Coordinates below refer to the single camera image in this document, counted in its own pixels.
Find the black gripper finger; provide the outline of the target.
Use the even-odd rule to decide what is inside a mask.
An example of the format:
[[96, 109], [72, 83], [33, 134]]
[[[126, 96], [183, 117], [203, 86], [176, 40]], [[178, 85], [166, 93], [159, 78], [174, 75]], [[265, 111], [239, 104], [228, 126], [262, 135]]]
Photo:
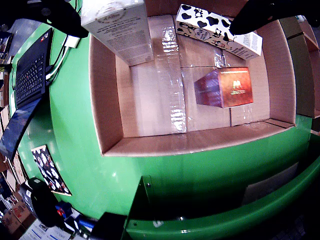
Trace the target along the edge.
[[0, 30], [7, 32], [18, 19], [45, 23], [78, 38], [86, 38], [89, 35], [81, 25], [80, 15], [65, 0], [2, 0]]
[[320, 2], [318, 0], [249, 0], [230, 24], [233, 35], [253, 32], [272, 21], [304, 16], [308, 23], [320, 26]]

